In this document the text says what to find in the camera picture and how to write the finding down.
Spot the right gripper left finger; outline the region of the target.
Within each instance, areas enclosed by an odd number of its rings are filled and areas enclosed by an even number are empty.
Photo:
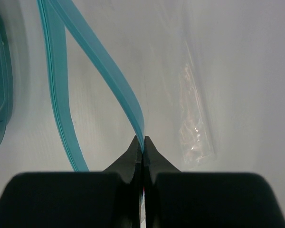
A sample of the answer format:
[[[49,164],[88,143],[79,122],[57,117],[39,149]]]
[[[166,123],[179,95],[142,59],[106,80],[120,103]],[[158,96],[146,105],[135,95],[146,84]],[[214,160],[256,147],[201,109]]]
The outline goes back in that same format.
[[[141,166],[133,138],[104,171],[15,175],[0,197],[0,228],[138,228]]]

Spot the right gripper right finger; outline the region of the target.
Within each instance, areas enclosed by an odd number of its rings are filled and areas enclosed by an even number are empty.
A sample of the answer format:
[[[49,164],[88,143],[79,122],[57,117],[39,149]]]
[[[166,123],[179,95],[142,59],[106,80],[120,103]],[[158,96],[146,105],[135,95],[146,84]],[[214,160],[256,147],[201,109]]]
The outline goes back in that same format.
[[[143,152],[149,228],[285,228],[268,182],[250,172],[181,172],[150,137]]]

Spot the clear zip top bag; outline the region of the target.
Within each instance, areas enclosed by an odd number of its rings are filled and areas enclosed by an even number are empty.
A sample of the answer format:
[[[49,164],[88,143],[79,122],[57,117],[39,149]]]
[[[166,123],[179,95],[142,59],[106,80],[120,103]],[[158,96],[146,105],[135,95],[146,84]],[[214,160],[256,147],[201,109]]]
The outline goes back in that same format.
[[[74,171],[135,137],[181,170],[216,158],[203,103],[196,1],[39,0],[52,110]]]

